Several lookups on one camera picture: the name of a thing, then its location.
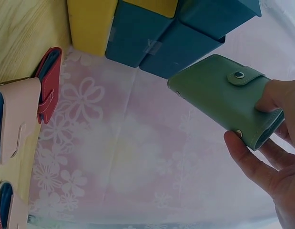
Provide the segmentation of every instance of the hand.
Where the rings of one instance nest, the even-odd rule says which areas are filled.
[[[285,121],[276,134],[295,148],[295,81],[270,81],[256,108],[263,112],[283,109]],[[226,132],[224,139],[246,176],[273,198],[282,227],[295,229],[295,155],[269,139],[259,150],[273,166],[270,167],[254,156],[234,132]]]

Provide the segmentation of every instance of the fabric backdrop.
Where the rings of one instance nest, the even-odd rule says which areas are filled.
[[[295,79],[295,0],[261,5],[263,17],[228,34],[213,53],[269,78]],[[60,84],[36,149],[31,224],[208,229],[274,222],[272,199],[232,161],[224,130],[166,80],[71,49]],[[50,219],[59,222],[46,225]]]

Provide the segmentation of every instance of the green wallet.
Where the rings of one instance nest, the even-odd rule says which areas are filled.
[[[226,130],[237,132],[255,151],[284,120],[282,109],[263,113],[254,108],[268,81],[257,70],[212,55],[179,72],[167,84]]]

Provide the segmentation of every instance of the finger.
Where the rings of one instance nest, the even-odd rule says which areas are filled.
[[[295,155],[286,152],[271,139],[268,139],[259,150],[278,170],[295,164]]]
[[[281,139],[288,142],[290,145],[293,146],[293,142],[288,132],[286,121],[283,121],[282,124],[277,128],[275,131],[276,135],[278,135]]]
[[[256,109],[264,112],[282,108],[290,138],[295,146],[295,80],[272,80],[265,86],[262,98],[256,103]]]
[[[224,140],[231,157],[244,174],[272,196],[270,185],[278,172],[254,156],[234,132],[226,132]]]
[[[282,95],[285,94],[285,90],[286,83],[284,81],[269,81],[265,86],[262,98],[255,105],[256,109],[262,112],[271,112],[282,107]]]

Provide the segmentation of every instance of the pink wallet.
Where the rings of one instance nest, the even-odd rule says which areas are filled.
[[[37,78],[0,85],[0,164],[15,156],[34,131],[40,92]]]
[[[26,229],[29,207],[16,194],[11,183],[0,184],[0,221],[4,229]]]

